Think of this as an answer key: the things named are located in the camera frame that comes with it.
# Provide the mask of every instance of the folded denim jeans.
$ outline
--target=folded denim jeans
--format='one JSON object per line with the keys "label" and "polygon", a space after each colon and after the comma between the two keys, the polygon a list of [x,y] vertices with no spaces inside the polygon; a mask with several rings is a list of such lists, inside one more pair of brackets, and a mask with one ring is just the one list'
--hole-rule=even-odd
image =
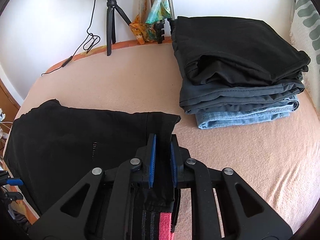
{"label": "folded denim jeans", "polygon": [[297,96],[291,96],[271,106],[244,112],[211,112],[196,114],[200,129],[211,129],[231,125],[245,125],[268,122],[287,117],[297,110],[299,101]]}

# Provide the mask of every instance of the tripod leg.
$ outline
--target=tripod leg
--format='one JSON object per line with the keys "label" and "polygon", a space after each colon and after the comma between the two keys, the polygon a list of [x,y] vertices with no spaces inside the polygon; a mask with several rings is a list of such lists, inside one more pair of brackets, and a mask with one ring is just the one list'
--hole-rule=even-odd
{"label": "tripod leg", "polygon": [[114,15],[114,8],[108,7],[107,9],[107,56],[111,55],[113,15]]}
{"label": "tripod leg", "polygon": [[121,9],[121,7],[119,5],[115,5],[115,9],[117,10],[117,12],[120,14],[120,16],[122,17],[122,19],[124,19],[125,23],[127,25],[129,25],[131,23],[130,19],[127,17],[127,15],[124,13],[124,11]]}
{"label": "tripod leg", "polygon": [[116,43],[116,24],[115,24],[115,10],[112,13],[112,44]]}

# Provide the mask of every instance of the mini tripod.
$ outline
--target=mini tripod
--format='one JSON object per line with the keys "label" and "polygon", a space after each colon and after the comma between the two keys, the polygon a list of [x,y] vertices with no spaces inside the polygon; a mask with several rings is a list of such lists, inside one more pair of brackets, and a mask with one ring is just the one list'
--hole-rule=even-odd
{"label": "mini tripod", "polygon": [[116,0],[107,0],[107,56],[111,55],[111,43],[116,43],[116,27],[115,27],[115,9],[120,14],[122,19],[129,25],[130,19],[124,11],[117,5]]}

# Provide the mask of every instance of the power cord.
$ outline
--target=power cord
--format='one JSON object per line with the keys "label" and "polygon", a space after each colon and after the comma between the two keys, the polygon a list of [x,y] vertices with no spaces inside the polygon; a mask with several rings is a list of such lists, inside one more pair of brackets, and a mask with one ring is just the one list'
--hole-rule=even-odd
{"label": "power cord", "polygon": [[[93,33],[89,33],[89,29],[90,29],[91,24],[92,24],[92,19],[93,19],[93,13],[94,13],[94,8],[95,8],[95,6],[96,6],[96,0],[94,0],[94,3],[93,3],[91,21],[90,21],[90,25],[89,25],[89,27],[88,27],[88,29],[87,29],[87,34],[88,34],[88,36],[85,38],[85,40],[81,43],[81,45],[78,47],[78,49],[76,49],[76,51],[74,52],[74,54],[73,54],[71,57],[69,57],[60,67],[58,67],[58,68],[56,68],[56,69],[54,69],[54,70],[52,70],[52,71],[50,71],[50,72],[48,72],[48,73],[42,73],[41,76],[43,76],[43,75],[45,75],[45,74],[52,73],[53,71],[56,71],[56,70],[58,70],[58,69],[60,69],[60,68],[62,68],[62,67],[65,67],[65,66],[73,59],[74,55],[76,54],[76,52],[80,49],[80,47],[81,47],[82,45],[83,45],[83,50],[86,51],[87,54],[88,54],[89,51],[90,51],[95,45],[97,45],[97,44],[100,42],[100,40],[101,40],[100,36],[98,36],[98,35],[93,35]],[[91,40],[93,40],[93,41],[91,42],[91,44],[89,45],[89,47],[86,48],[85,46],[86,46]]]}

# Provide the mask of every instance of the pink fabric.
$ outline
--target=pink fabric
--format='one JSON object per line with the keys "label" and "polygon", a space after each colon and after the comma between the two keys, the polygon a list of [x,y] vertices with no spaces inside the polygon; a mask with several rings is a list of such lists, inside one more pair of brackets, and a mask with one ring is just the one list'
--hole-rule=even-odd
{"label": "pink fabric", "polygon": [[160,213],[159,240],[173,240],[171,213]]}

